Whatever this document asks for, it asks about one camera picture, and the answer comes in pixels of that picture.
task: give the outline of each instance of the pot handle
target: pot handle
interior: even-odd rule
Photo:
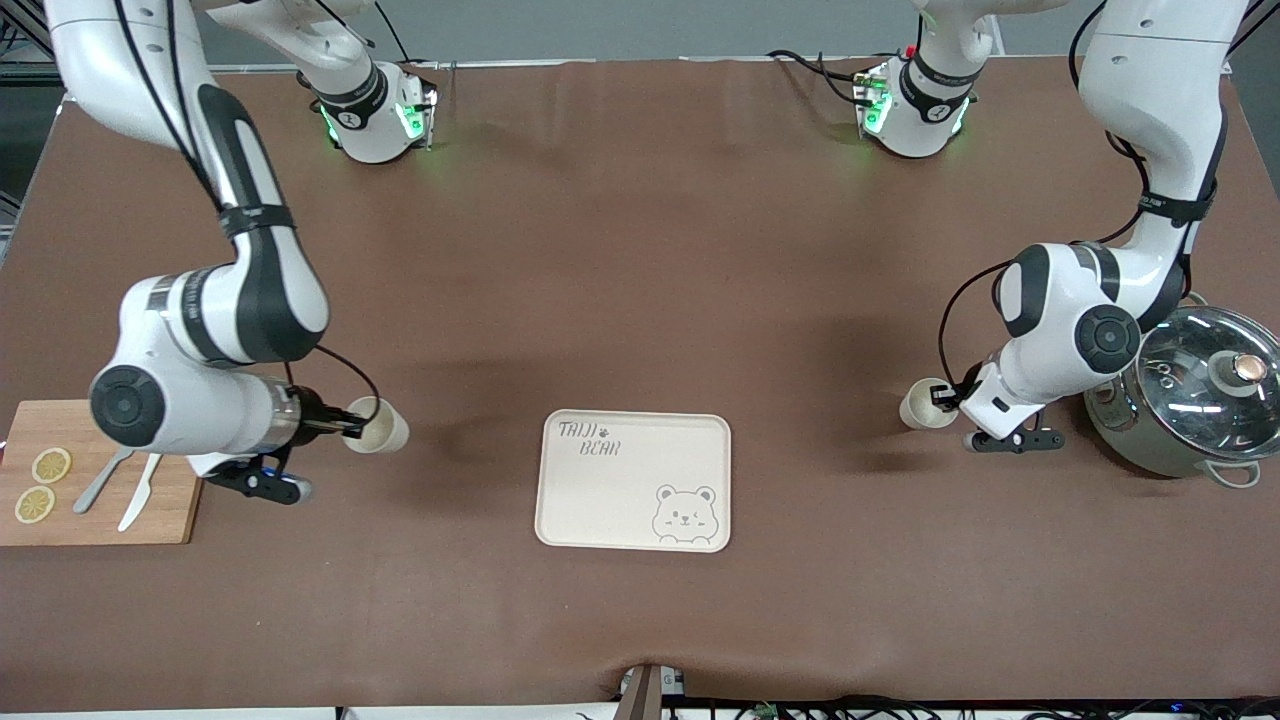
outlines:
[[[1212,460],[1201,460],[1199,462],[1196,464],[1196,468],[1198,468],[1202,473],[1204,473],[1206,478],[1213,480],[1215,483],[1222,487],[1231,489],[1251,488],[1258,484],[1258,479],[1262,477],[1262,469],[1258,468],[1257,460],[1254,460],[1253,462],[1248,462],[1245,465],[1226,465],[1222,462],[1215,462]],[[1229,470],[1229,469],[1247,470],[1249,473],[1249,479],[1243,483],[1233,483],[1231,480],[1224,478],[1221,473],[1222,470]]]

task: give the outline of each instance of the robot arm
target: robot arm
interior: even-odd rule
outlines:
[[[374,0],[259,0],[209,9],[223,27],[279,50],[320,100],[334,145],[361,163],[387,163],[430,147],[435,86],[392,63],[375,63],[362,40],[337,22]]]
[[[960,131],[969,91],[991,56],[993,15],[1039,13],[1070,0],[911,0],[924,23],[910,58],[867,73],[856,94],[863,132],[906,158],[933,155]]]
[[[307,487],[283,474],[289,448],[321,433],[358,437],[361,419],[244,368],[306,356],[329,323],[328,300],[252,119],[209,74],[191,8],[170,1],[170,17],[157,17],[155,5],[50,0],[58,65],[104,126],[195,156],[236,260],[136,283],[90,406],[120,445],[187,455],[218,484],[297,502]],[[268,454],[282,471],[264,469]]]
[[[1244,0],[1111,0],[1080,74],[1080,97],[1147,158],[1149,188],[1129,242],[1033,245],[1000,278],[1012,336],[957,388],[960,409],[1005,438],[1046,404],[1123,370],[1184,295],[1226,135],[1222,60]]]

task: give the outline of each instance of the gray floor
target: gray floor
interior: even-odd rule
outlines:
[[[594,58],[630,60],[763,55],[787,47],[803,54],[865,55],[895,50],[915,33],[906,0],[381,0],[413,58],[529,60]],[[1036,15],[1001,18],[1011,55],[1066,53],[1093,8],[1075,0]],[[374,42],[379,59],[399,54],[376,12],[352,27]],[[200,15],[210,64],[282,63],[270,47]],[[1280,181],[1280,20],[1256,33],[1231,59],[1245,113]],[[22,196],[59,91],[0,88],[0,190]]]

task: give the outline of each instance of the white tray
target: white tray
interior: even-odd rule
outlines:
[[[718,552],[730,452],[716,415],[557,410],[543,425],[534,529],[554,546]]]

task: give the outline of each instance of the butter knife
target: butter knife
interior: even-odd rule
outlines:
[[[120,466],[120,462],[128,460],[131,455],[133,455],[132,447],[120,446],[120,450],[116,450],[115,455],[106,462],[106,468],[102,468],[102,471],[93,478],[93,483],[84,488],[84,492],[76,498],[76,505],[72,506],[72,511],[77,515],[88,512],[88,509],[93,507],[93,501],[96,501],[97,496],[101,495],[106,480],[111,479],[111,473]]]
[[[152,452],[147,456],[147,466],[142,469],[142,478],[138,480],[138,489],[133,491],[133,500],[129,501],[129,507],[124,511],[124,518],[120,518],[120,527],[115,528],[119,532],[129,529],[129,525],[138,519],[138,514],[146,507],[147,500],[151,498],[151,475],[156,471],[156,465],[160,464],[160,459],[164,455]]]

